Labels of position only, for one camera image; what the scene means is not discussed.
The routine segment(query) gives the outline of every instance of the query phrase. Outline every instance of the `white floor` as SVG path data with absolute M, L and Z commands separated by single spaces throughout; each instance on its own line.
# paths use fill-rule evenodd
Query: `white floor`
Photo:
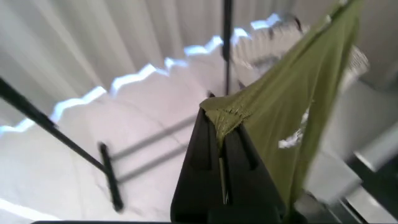
M 219 95 L 223 86 L 222 76 L 215 75 L 223 73 L 223 66 L 217 66 L 221 57 L 199 55 L 191 60 L 189 67 L 173 67 L 170 76 L 154 73 L 122 87 L 116 96 L 103 95 L 88 105 L 70 108 L 58 123 L 61 131 L 98 160 L 98 142 L 109 146 L 126 205 L 122 214 L 112 208 L 104 175 L 34 126 L 0 138 L 0 221 L 168 221 L 198 104 L 208 90 Z M 368 97 L 372 90 L 356 83 L 352 92 Z M 307 184 L 326 202 L 359 181 L 339 159 L 346 153 L 342 143 L 347 143 L 340 137 L 339 121 L 345 118 L 346 113 L 340 112 L 347 105 L 362 101 L 343 105 L 341 101 L 345 102 L 339 100 L 335 112 L 341 117 L 331 119 L 331 134 L 321 144 Z M 389 110 L 396 113 L 398 107 Z

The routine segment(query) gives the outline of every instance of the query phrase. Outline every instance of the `garment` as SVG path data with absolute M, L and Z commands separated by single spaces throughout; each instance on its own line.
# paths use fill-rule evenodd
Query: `garment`
M 358 32 L 362 0 L 340 1 L 262 78 L 201 103 L 224 137 L 243 123 L 280 196 L 301 194 Z

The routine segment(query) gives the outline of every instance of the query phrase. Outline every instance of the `light under curtain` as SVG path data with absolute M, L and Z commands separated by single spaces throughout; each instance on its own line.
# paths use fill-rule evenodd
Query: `light under curtain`
M 192 49 L 200 49 L 188 46 L 206 46 L 211 40 L 221 44 L 222 3 L 0 0 L 0 76 L 38 109 L 54 116 L 65 107 L 60 102 L 90 101 L 110 91 L 117 77 L 142 70 L 167 72 L 171 64 L 194 53 Z M 234 27 L 242 28 L 236 32 L 255 29 L 251 22 L 264 21 L 273 12 L 288 13 L 293 3 L 236 1 Z M 23 114 L 0 100 L 3 132 L 21 131 L 15 127 L 27 125 L 20 123 L 23 119 Z

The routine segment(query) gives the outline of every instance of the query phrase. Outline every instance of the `curtain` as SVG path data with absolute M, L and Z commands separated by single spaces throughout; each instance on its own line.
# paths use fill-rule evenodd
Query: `curtain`
M 235 1 L 235 33 L 293 3 Z M 0 77 L 54 116 L 63 101 L 87 103 L 117 77 L 167 72 L 192 54 L 187 46 L 221 44 L 222 16 L 222 0 L 0 0 Z M 3 131 L 23 119 L 0 100 Z

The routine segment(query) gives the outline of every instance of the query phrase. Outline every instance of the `black rack foot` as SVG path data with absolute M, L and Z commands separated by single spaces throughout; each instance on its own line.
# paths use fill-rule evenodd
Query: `black rack foot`
M 105 169 L 108 171 L 108 173 L 106 174 L 106 178 L 108 180 L 109 190 L 111 191 L 113 208 L 115 209 L 115 211 L 121 212 L 124 208 L 124 204 L 122 198 L 120 197 L 118 182 L 115 178 L 111 158 L 108 154 L 108 147 L 101 142 L 99 144 L 99 151 L 101 152 L 102 161 L 104 163 Z

